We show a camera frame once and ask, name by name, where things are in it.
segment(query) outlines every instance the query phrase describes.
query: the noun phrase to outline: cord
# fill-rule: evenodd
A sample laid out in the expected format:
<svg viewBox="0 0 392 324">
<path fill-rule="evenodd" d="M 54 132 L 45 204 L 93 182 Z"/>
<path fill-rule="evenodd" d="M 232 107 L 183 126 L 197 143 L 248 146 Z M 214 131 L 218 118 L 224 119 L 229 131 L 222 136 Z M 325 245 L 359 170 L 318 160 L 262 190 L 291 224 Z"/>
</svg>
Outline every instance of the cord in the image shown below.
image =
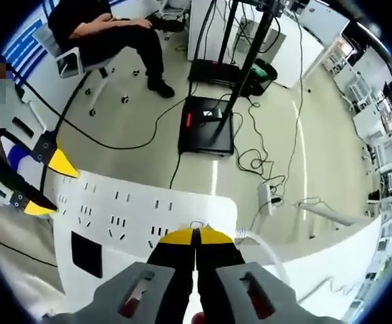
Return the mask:
<svg viewBox="0 0 392 324">
<path fill-rule="evenodd" d="M 205 14 L 205 17 L 202 21 L 202 26 L 201 26 L 201 31 L 199 32 L 199 36 L 197 37 L 197 42 L 196 42 L 196 49 L 195 49 L 195 55 L 193 57 L 193 61 L 197 61 L 197 56 L 199 54 L 199 48 L 201 46 L 201 41 L 202 41 L 202 36 L 203 36 L 203 32 L 205 30 L 205 27 L 207 26 L 207 22 L 208 22 L 208 18 L 210 16 L 211 10 L 214 7 L 214 4 L 217 2 L 217 0 L 211 0 L 210 2 L 210 6 L 208 7 L 207 13 Z M 193 82 L 191 80 L 189 80 L 189 91 L 187 96 L 190 97 L 192 95 L 192 86 L 193 86 Z"/>
<path fill-rule="evenodd" d="M 297 303 L 298 304 L 302 304 L 304 303 L 308 298 L 312 297 L 317 291 L 319 291 L 319 289 L 324 286 L 327 282 L 329 282 L 330 284 L 330 291 L 337 294 L 339 292 L 342 292 L 342 295 L 347 296 L 351 293 L 351 291 L 355 288 L 358 287 L 358 285 L 361 285 L 363 281 L 359 281 L 359 282 L 355 282 L 352 285 L 343 285 L 341 286 L 339 289 L 334 289 L 333 287 L 333 282 L 334 280 L 336 280 L 336 278 L 334 277 L 327 277 L 324 280 L 322 280 L 320 283 L 318 283 L 312 290 L 310 290 L 310 292 L 308 292 L 306 295 L 304 295 L 303 297 L 301 297 Z"/>
<path fill-rule="evenodd" d="M 225 96 L 230 96 L 232 93 L 225 93 L 223 94 L 217 101 L 216 105 L 214 107 L 212 107 L 208 112 L 207 112 L 207 116 L 211 115 L 212 112 L 219 106 L 220 102 L 222 101 L 223 97 Z M 207 124 L 207 121 L 203 124 L 201 124 L 199 127 L 204 127 Z"/>
<path fill-rule="evenodd" d="M 247 19 L 246 14 L 245 14 L 245 8 L 244 8 L 244 3 L 243 3 L 243 2 L 241 3 L 241 8 L 243 9 L 243 15 L 244 15 L 244 20 L 245 20 L 245 26 L 247 27 L 247 25 L 249 24 L 249 21 L 248 21 L 248 19 Z M 254 13 L 254 11 L 253 11 L 253 6 L 251 6 L 250 8 L 251 8 L 251 12 L 252 12 L 252 15 L 253 15 L 252 21 L 254 21 L 254 20 L 255 20 L 255 13 Z M 282 30 L 282 28 L 280 27 L 280 23 L 278 22 L 277 17 L 272 13 L 271 10 L 270 10 L 270 13 L 271 13 L 271 15 L 273 16 L 274 20 L 276 21 L 277 28 L 278 28 L 278 33 L 277 33 L 277 35 L 276 35 L 276 38 L 272 41 L 272 43 L 267 47 L 266 50 L 264 50 L 264 51 L 259 50 L 259 51 L 258 51 L 259 54 L 265 54 L 265 53 L 267 53 L 269 50 L 271 50 L 271 48 L 274 46 L 274 44 L 276 43 L 276 41 L 277 41 L 278 38 L 280 37 L 280 33 L 281 33 L 281 30 Z M 245 33 L 243 33 L 243 36 L 244 36 L 244 38 L 246 39 L 246 41 L 249 43 L 249 45 L 251 45 L 252 41 L 247 37 L 247 35 L 246 35 Z"/>
<path fill-rule="evenodd" d="M 292 154 L 291 158 L 289 159 L 288 163 L 288 168 L 286 172 L 286 178 L 283 182 L 283 195 L 282 197 L 285 196 L 286 194 L 286 185 L 287 182 L 290 178 L 291 175 L 291 165 L 292 165 L 292 160 L 295 155 L 295 151 L 297 150 L 297 138 L 298 138 L 298 123 L 299 123 L 299 118 L 301 117 L 301 111 L 303 109 L 303 31 L 301 30 L 301 26 L 298 22 L 298 17 L 295 12 L 293 12 L 293 15 L 295 16 L 295 21 L 297 22 L 298 25 L 298 30 L 299 30 L 299 49 L 300 49 L 300 71 L 299 71 L 299 86 L 300 86 L 300 103 L 299 103 L 299 109 L 298 109 L 298 116 L 297 119 L 295 120 L 295 135 L 294 135 L 294 140 L 293 140 L 293 147 L 292 147 Z"/>
<path fill-rule="evenodd" d="M 172 189 L 176 174 L 178 173 L 178 168 L 180 167 L 180 163 L 181 163 L 181 154 L 178 154 L 178 162 L 176 163 L 174 174 L 172 174 L 172 178 L 170 179 L 169 189 Z"/>
<path fill-rule="evenodd" d="M 50 106 L 50 104 L 30 85 L 30 83 L 25 80 L 19 72 L 17 72 L 15 69 L 13 69 L 14 74 L 21 80 L 23 80 L 23 83 L 29 88 L 29 90 L 31 90 L 35 96 L 46 105 L 47 108 L 49 108 L 50 111 L 52 111 L 54 114 L 56 114 L 58 117 L 61 117 L 61 114 L 58 113 L 52 106 Z M 179 104 L 183 103 L 185 100 L 187 99 L 187 97 L 185 97 L 184 99 L 180 100 L 179 102 L 175 103 L 173 106 L 171 106 L 170 108 L 168 108 L 167 110 L 165 110 L 156 120 L 155 120 L 155 124 L 154 124 L 154 132 L 151 136 L 151 138 L 140 145 L 135 145 L 135 146 L 128 146 L 128 147 L 119 147 L 119 146 L 111 146 L 108 144 L 104 144 L 102 142 L 100 142 L 99 140 L 96 140 L 95 138 L 93 138 L 92 136 L 90 136 L 89 134 L 87 134 L 86 132 L 84 132 L 83 130 L 81 130 L 79 127 L 77 127 L 76 125 L 74 125 L 72 122 L 70 122 L 69 120 L 67 120 L 66 118 L 64 118 L 63 120 L 70 126 L 72 126 L 75 130 L 77 130 L 78 132 L 80 132 L 82 135 L 84 135 L 85 137 L 87 137 L 89 140 L 92 140 L 94 143 L 105 147 L 107 149 L 111 149 L 111 150 L 118 150 L 118 151 L 127 151 L 127 150 L 134 150 L 134 149 L 140 149 L 144 146 L 147 146 L 149 144 L 151 144 L 151 142 L 154 140 L 155 135 L 157 134 L 157 129 L 158 129 L 158 122 L 161 118 L 163 118 L 163 116 L 165 116 L 165 114 L 167 114 L 169 111 L 173 110 L 173 108 L 177 107 Z"/>
<path fill-rule="evenodd" d="M 280 258 L 278 257 L 274 249 L 267 242 L 265 242 L 265 240 L 263 240 L 256 233 L 247 231 L 245 228 L 239 228 L 236 231 L 236 237 L 251 238 L 252 240 L 256 241 L 265 250 L 266 254 L 271 258 L 271 261 L 274 263 L 274 267 L 276 268 L 280 280 L 282 280 L 288 286 L 291 285 L 291 280 L 289 279 L 289 276 L 287 274 L 285 266 L 283 265 L 283 262 L 280 260 Z"/>
<path fill-rule="evenodd" d="M 42 263 L 42 264 L 44 264 L 44 265 L 50 265 L 51 267 L 57 268 L 57 265 L 54 265 L 54 264 L 52 264 L 52 263 L 48 263 L 48 262 L 46 262 L 46 261 L 42 261 L 42 260 L 39 260 L 39 259 L 37 259 L 37 258 L 34 258 L 33 256 L 31 256 L 31 255 L 29 255 L 29 254 L 26 254 L 26 253 L 24 253 L 24 252 L 22 252 L 22 251 L 19 251 L 19 250 L 16 249 L 16 248 L 12 248 L 11 246 L 8 246 L 8 245 L 6 245 L 5 243 L 2 243 L 1 241 L 0 241 L 0 245 L 2 245 L 2 246 L 4 246 L 4 247 L 8 248 L 9 250 L 12 250 L 12 251 L 17 252 L 17 253 L 19 253 L 19 254 L 21 254 L 21 255 L 24 255 L 24 256 L 30 258 L 31 260 L 37 261 L 37 262 Z"/>
<path fill-rule="evenodd" d="M 277 180 L 277 179 L 285 179 L 284 175 L 276 175 L 274 177 L 272 177 L 272 169 L 274 167 L 274 161 L 269 160 L 269 154 L 268 151 L 265 148 L 265 142 L 264 142 L 264 136 L 262 135 L 262 133 L 258 130 L 257 126 L 256 126 L 256 120 L 254 118 L 254 116 L 251 114 L 251 108 L 252 107 L 260 107 L 259 103 L 253 103 L 251 101 L 250 98 L 247 98 L 247 100 L 251 103 L 250 106 L 247 109 L 248 114 L 250 115 L 251 119 L 252 119 L 252 124 L 253 124 L 253 130 L 255 131 L 255 133 L 259 136 L 260 141 L 261 141 L 261 146 L 262 146 L 262 153 L 264 154 L 264 156 L 262 156 L 262 153 L 260 150 L 258 150 L 257 148 L 249 148 L 246 151 L 240 153 L 237 146 L 235 145 L 235 138 L 239 132 L 239 130 L 241 129 L 241 127 L 243 126 L 244 123 L 244 117 L 240 114 L 240 113 L 234 113 L 236 115 L 239 115 L 241 117 L 241 124 L 238 127 L 238 130 L 235 132 L 234 136 L 233 136 L 233 140 L 234 140 L 234 148 L 236 150 L 236 165 L 238 167 L 239 170 L 247 172 L 247 173 L 252 173 L 255 174 L 259 177 L 261 177 L 262 179 L 262 183 L 266 184 L 267 182 L 270 182 L 272 180 Z M 243 165 L 242 163 L 242 159 L 243 157 L 245 157 L 246 155 L 248 155 L 249 153 L 255 153 L 256 157 L 254 157 L 251 161 L 250 161 L 250 165 L 249 167 L 246 167 Z M 266 174 L 266 169 L 265 169 L 265 165 L 269 164 L 269 172 L 268 172 L 268 176 L 265 176 Z M 270 186 L 271 188 L 273 188 L 273 190 L 276 190 L 276 188 L 278 186 L 280 186 L 282 184 L 283 181 L 281 181 L 279 184 L 276 184 L 274 186 Z"/>
<path fill-rule="evenodd" d="M 217 0 L 213 0 L 214 1 L 214 5 L 217 7 Z M 213 12 L 212 12 L 212 17 L 211 17 L 211 21 L 210 21 L 210 24 L 208 25 L 208 29 L 207 29 L 207 32 L 206 32 L 206 34 L 205 34 L 205 47 L 204 47 L 204 51 L 203 51 L 203 59 L 206 59 L 206 56 L 207 56 L 207 40 L 208 40 L 208 33 L 210 32 L 210 28 L 211 28 L 211 25 L 212 25 L 212 22 L 213 22 L 213 20 L 214 20 L 214 16 L 216 15 L 216 10 L 214 10 Z"/>
</svg>

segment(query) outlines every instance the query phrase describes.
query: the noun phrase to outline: white cabinet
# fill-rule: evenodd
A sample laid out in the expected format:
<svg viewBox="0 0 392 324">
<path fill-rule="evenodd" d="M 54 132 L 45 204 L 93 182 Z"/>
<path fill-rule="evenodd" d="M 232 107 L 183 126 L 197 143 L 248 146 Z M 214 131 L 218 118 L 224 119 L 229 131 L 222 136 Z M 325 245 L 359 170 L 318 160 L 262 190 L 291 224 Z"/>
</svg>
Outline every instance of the white cabinet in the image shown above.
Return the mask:
<svg viewBox="0 0 392 324">
<path fill-rule="evenodd" d="M 318 37 L 327 48 L 342 33 L 349 19 L 321 2 L 310 0 L 301 13 L 299 22 Z"/>
<path fill-rule="evenodd" d="M 334 77 L 334 82 L 337 85 L 337 88 L 344 94 L 347 92 L 347 87 L 352 81 L 352 78 L 356 76 L 356 71 L 350 66 L 349 63 L 343 67 L 343 69 L 336 74 Z"/>
<path fill-rule="evenodd" d="M 377 138 L 386 136 L 381 113 L 375 105 L 369 105 L 353 117 L 358 136 L 367 144 L 372 144 Z"/>
</svg>

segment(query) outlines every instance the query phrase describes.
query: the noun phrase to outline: blue striped wall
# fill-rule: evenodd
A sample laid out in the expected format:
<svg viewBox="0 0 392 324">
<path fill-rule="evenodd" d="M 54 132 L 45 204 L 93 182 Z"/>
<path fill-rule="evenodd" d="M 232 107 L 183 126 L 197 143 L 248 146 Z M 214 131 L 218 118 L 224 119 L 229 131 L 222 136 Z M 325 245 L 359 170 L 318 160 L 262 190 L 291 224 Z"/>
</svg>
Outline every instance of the blue striped wall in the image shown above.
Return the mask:
<svg viewBox="0 0 392 324">
<path fill-rule="evenodd" d="M 111 6 L 114 6 L 125 1 L 109 0 L 109 3 Z M 27 79 L 31 75 L 35 67 L 40 64 L 41 60 L 47 54 L 46 50 L 34 40 L 32 34 L 47 22 L 47 18 L 58 2 L 59 0 L 43 0 L 41 9 L 45 17 L 33 22 L 16 40 L 13 40 L 11 44 L 7 44 L 9 47 L 3 53 L 6 60 L 19 71 L 24 79 Z"/>
</svg>

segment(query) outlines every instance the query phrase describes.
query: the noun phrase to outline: white cable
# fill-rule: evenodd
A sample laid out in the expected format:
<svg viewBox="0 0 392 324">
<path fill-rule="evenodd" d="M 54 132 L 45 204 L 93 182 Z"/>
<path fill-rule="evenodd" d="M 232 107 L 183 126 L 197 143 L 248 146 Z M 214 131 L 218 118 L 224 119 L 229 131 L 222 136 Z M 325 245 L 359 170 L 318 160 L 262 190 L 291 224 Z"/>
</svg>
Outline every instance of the white cable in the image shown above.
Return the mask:
<svg viewBox="0 0 392 324">
<path fill-rule="evenodd" d="M 255 240 L 267 252 L 268 256 L 274 262 L 274 266 L 276 267 L 280 280 L 283 281 L 288 286 L 291 285 L 291 282 L 289 280 L 285 266 L 283 265 L 282 261 L 275 253 L 275 251 L 272 249 L 272 247 L 267 242 L 265 242 L 259 235 L 251 231 L 247 231 L 245 228 L 239 228 L 237 229 L 236 232 L 236 238 L 237 239 L 251 238 L 252 240 Z"/>
<path fill-rule="evenodd" d="M 312 297 L 316 292 L 318 292 L 323 286 L 325 286 L 325 284 L 328 282 L 330 284 L 330 292 L 337 294 L 339 292 L 342 292 L 342 295 L 347 296 L 351 293 L 351 291 L 358 286 L 358 284 L 362 284 L 362 282 L 356 282 L 353 283 L 352 285 L 343 285 L 341 286 L 339 289 L 334 289 L 333 284 L 334 284 L 334 280 L 336 280 L 336 278 L 334 277 L 327 277 L 324 280 L 322 280 L 320 283 L 318 283 L 315 288 L 313 288 L 312 290 L 310 290 L 310 292 L 308 292 L 304 297 L 300 298 L 297 302 L 298 304 L 302 304 L 303 302 L 305 302 L 308 298 Z"/>
</svg>

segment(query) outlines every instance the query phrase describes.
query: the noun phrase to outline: office chair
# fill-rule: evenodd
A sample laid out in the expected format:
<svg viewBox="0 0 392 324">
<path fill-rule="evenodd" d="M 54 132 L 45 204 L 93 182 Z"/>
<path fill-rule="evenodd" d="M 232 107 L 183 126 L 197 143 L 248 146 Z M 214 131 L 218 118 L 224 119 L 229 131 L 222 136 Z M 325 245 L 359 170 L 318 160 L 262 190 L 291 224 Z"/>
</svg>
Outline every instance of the office chair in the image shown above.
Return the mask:
<svg viewBox="0 0 392 324">
<path fill-rule="evenodd" d="M 72 76 L 81 76 L 86 72 L 99 70 L 101 74 L 101 82 L 98 87 L 93 91 L 91 102 L 89 104 L 89 115 L 95 116 L 94 104 L 97 101 L 101 91 L 104 89 L 106 84 L 110 81 L 110 74 L 106 71 L 106 66 L 114 58 L 110 57 L 105 61 L 93 64 L 93 65 L 83 65 L 80 59 L 80 52 L 78 47 L 73 47 L 69 51 L 62 53 L 59 45 L 56 43 L 55 37 L 52 31 L 49 29 L 47 24 L 43 24 L 39 29 L 37 29 L 33 35 L 34 39 L 39 42 L 39 44 L 45 48 L 45 50 L 55 58 L 57 64 L 59 76 L 63 79 Z M 66 57 L 73 57 L 74 60 L 65 60 Z M 133 76 L 137 76 L 139 71 L 134 71 Z M 85 90 L 86 95 L 91 95 L 91 89 Z M 128 96 L 123 96 L 121 98 L 122 103 L 128 102 Z"/>
</svg>

